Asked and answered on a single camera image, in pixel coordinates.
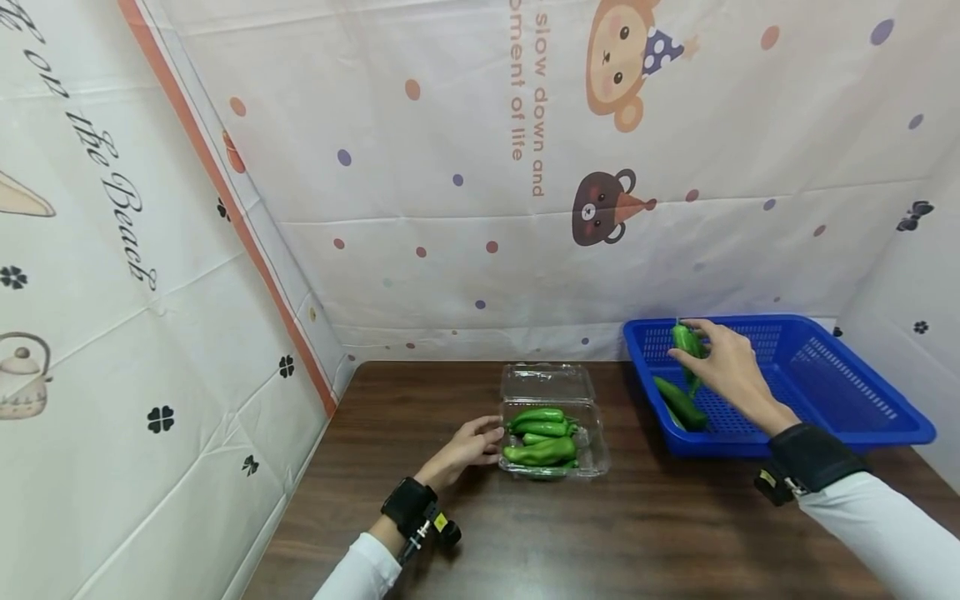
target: yellow label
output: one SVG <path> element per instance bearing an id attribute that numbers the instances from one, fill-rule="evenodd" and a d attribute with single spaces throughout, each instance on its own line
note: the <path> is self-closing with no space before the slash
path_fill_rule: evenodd
<path id="1" fill-rule="evenodd" d="M 777 486 L 777 480 L 774 479 L 774 476 L 771 475 L 770 473 L 768 473 L 765 468 L 762 468 L 762 469 L 760 470 L 760 474 L 759 474 L 759 475 L 760 475 L 760 479 L 762 479 L 762 480 L 766 481 L 768 484 L 770 484 L 770 487 L 775 488 L 775 487 Z"/>
<path id="2" fill-rule="evenodd" d="M 446 527 L 446 517 L 443 513 L 437 515 L 437 518 L 433 519 L 433 526 L 437 528 L 437 531 L 443 531 Z"/>

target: purple dot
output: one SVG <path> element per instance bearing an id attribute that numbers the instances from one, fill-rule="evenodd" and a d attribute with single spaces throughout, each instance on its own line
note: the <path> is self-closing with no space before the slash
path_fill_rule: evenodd
<path id="1" fill-rule="evenodd" d="M 887 37 L 890 37 L 891 32 L 894 31 L 894 20 L 886 19 L 880 21 L 874 27 L 874 32 L 870 34 L 870 43 L 874 46 L 879 46 L 887 40 Z"/>

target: white sleeve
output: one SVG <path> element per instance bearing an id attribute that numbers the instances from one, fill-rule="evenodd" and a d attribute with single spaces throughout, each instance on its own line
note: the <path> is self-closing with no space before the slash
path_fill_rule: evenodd
<path id="1" fill-rule="evenodd" d="M 896 597 L 960 598 L 960 541 L 870 473 L 845 477 L 799 503 Z"/>
<path id="2" fill-rule="evenodd" d="M 394 555 L 380 540 L 362 533 L 313 600 L 380 600 L 399 574 Z"/>

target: orange stripe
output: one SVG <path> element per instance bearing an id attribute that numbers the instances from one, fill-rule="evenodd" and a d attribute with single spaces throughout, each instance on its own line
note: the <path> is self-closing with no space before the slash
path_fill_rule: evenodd
<path id="1" fill-rule="evenodd" d="M 174 110 L 177 112 L 177 116 L 183 124 L 183 129 L 190 138 L 190 143 L 193 144 L 193 149 L 200 158 L 206 174 L 210 177 L 213 186 L 217 189 L 217 193 L 220 194 L 220 199 L 224 201 L 224 206 L 227 207 L 227 211 L 232 216 L 231 221 L 233 222 L 233 228 L 236 229 L 237 235 L 240 236 L 240 241 L 243 242 L 247 254 L 250 255 L 253 264 L 256 266 L 256 270 L 260 272 L 260 276 L 263 277 L 264 282 L 267 284 L 267 288 L 270 290 L 270 296 L 274 299 L 274 304 L 280 312 L 283 324 L 287 328 L 287 334 L 289 334 L 290 339 L 293 340 L 294 347 L 300 354 L 300 359 L 303 361 L 303 364 L 306 366 L 306 371 L 310 375 L 310 380 L 313 381 L 314 387 L 317 388 L 317 393 L 320 394 L 320 398 L 324 402 L 326 415 L 328 417 L 333 416 L 333 412 L 337 409 L 337 404 L 333 401 L 333 394 L 326 386 L 324 376 L 320 373 L 317 362 L 313 360 L 310 346 L 297 328 L 294 316 L 287 310 L 286 304 L 283 302 L 283 297 L 276 287 L 274 278 L 270 275 L 270 269 L 267 267 L 266 261 L 263 259 L 263 256 L 256 247 L 256 243 L 253 241 L 253 236 L 250 228 L 247 226 L 246 219 L 237 218 L 242 214 L 238 208 L 238 202 L 233 198 L 227 182 L 220 174 L 220 170 L 217 168 L 217 161 L 214 159 L 213 154 L 210 153 L 210 149 L 206 146 L 204 136 L 200 132 L 200 127 L 198 127 L 197 122 L 193 118 L 193 114 L 190 112 L 190 106 L 183 97 L 183 93 L 180 91 L 180 87 L 177 85 L 177 80 L 170 71 L 169 65 L 167 65 L 166 60 L 163 59 L 163 54 L 156 45 L 153 34 L 150 33 L 150 26 L 147 25 L 143 18 L 140 8 L 136 5 L 136 0 L 117 0 L 117 4 L 120 5 L 120 11 L 127 19 L 127 24 L 130 25 L 133 37 L 135 37 L 137 43 L 140 44 L 140 49 L 143 51 L 144 56 L 147 57 L 147 62 L 149 62 L 150 66 L 154 69 L 156 78 L 160 81 L 160 86 L 163 88 L 163 91 L 166 92 L 167 98 L 170 99 L 170 104 L 173 105 Z"/>

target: clear plastic container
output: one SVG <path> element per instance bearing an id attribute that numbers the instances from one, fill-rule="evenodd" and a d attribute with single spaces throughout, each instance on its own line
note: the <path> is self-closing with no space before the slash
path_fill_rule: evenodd
<path id="1" fill-rule="evenodd" d="M 586 369 L 577 365 L 519 363 L 503 368 L 500 383 L 500 416 L 509 422 L 519 413 L 532 408 L 559 408 L 577 423 L 573 442 L 577 445 L 578 468 L 558 474 L 553 468 L 524 467 L 500 458 L 500 468 L 531 479 L 590 479 L 610 470 L 610 451 L 603 439 L 600 408 L 593 401 L 593 385 Z M 519 437 L 507 434 L 500 447 L 523 445 Z"/>

